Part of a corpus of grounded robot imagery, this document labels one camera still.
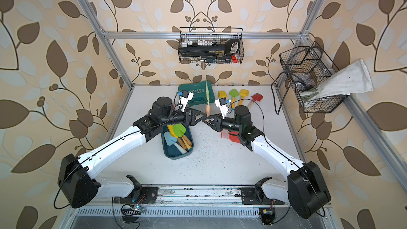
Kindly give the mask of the yellow shovel blue handle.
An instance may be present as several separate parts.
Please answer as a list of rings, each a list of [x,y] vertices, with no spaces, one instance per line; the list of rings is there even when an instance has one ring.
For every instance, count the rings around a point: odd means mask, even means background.
[[[218,98],[219,99],[227,99],[227,93],[223,90],[218,91]]]

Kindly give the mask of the green shovel orange handle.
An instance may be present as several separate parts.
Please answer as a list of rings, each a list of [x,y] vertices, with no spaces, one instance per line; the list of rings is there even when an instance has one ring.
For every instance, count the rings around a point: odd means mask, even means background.
[[[231,96],[231,108],[232,108],[232,110],[234,110],[236,97],[239,96],[239,91],[237,89],[232,89],[229,92],[229,95]]]

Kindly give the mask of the red shovel wooden handle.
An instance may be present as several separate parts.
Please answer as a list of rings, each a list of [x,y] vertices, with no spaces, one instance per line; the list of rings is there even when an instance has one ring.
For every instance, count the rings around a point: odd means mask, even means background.
[[[263,99],[263,95],[259,94],[259,93],[255,93],[252,97],[251,97],[251,101],[248,104],[248,108],[251,108],[251,106],[254,103],[260,102]]]

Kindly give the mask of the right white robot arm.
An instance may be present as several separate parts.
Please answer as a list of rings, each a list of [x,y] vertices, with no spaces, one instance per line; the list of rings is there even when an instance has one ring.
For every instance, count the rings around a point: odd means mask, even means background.
[[[305,163],[275,145],[252,122],[246,106],[237,106],[234,117],[214,114],[205,124],[217,132],[230,130],[237,133],[240,143],[250,151],[263,157],[285,177],[278,181],[267,179],[261,192],[268,199],[288,203],[302,218],[308,219],[331,201],[331,195],[320,168],[314,162]]]

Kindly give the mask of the yellow shovel wooden handle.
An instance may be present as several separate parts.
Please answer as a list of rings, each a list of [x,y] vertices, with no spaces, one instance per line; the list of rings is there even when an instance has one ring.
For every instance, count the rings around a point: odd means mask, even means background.
[[[246,89],[241,89],[240,90],[240,92],[239,92],[240,100],[239,100],[239,103],[238,103],[239,106],[243,105],[243,99],[247,98],[249,96],[249,93],[250,93],[249,90],[246,90]]]

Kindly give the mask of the green trowel wooden handle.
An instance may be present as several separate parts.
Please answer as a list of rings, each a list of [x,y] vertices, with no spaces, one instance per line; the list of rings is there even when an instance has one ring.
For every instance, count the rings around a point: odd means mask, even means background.
[[[209,93],[208,83],[206,83],[206,99],[207,99],[206,116],[209,117],[210,116],[210,111],[211,111],[211,106],[210,106],[210,93]]]

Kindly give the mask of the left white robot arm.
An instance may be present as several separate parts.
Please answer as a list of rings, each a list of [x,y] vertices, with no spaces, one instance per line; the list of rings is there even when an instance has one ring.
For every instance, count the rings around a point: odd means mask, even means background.
[[[59,192],[64,194],[72,208],[80,208],[93,199],[107,197],[138,202],[142,185],[134,176],[127,175],[119,181],[97,181],[98,175],[123,155],[161,134],[165,126],[194,126],[204,117],[205,113],[186,106],[175,110],[169,97],[158,98],[148,113],[121,135],[80,156],[69,154],[64,157],[57,182]]]

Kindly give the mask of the teal storage box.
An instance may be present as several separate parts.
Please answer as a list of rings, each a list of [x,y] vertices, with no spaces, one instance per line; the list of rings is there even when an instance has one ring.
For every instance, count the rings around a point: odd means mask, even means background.
[[[187,129],[186,136],[192,141],[192,135],[191,135],[191,132],[190,132],[189,127],[186,126],[185,124],[183,124],[183,125],[184,125],[184,126],[186,127],[186,129]],[[168,146],[168,145],[166,144],[166,141],[165,141],[165,138],[164,138],[164,133],[167,132],[167,131],[169,131],[169,130],[168,130],[168,127],[167,127],[167,126],[164,126],[164,127],[163,127],[163,131],[162,131],[162,133],[161,133],[161,139],[162,139],[162,146],[163,146],[164,155],[165,155],[167,158],[172,159],[172,160],[177,160],[177,159],[180,159],[180,158],[184,158],[184,157],[186,157],[186,156],[189,156],[189,155],[192,153],[193,149],[194,149],[194,144],[193,144],[192,149],[189,150],[189,151],[187,151],[186,154],[181,154],[181,153],[179,153],[179,151],[178,151],[175,147],[173,147],[173,146]]]

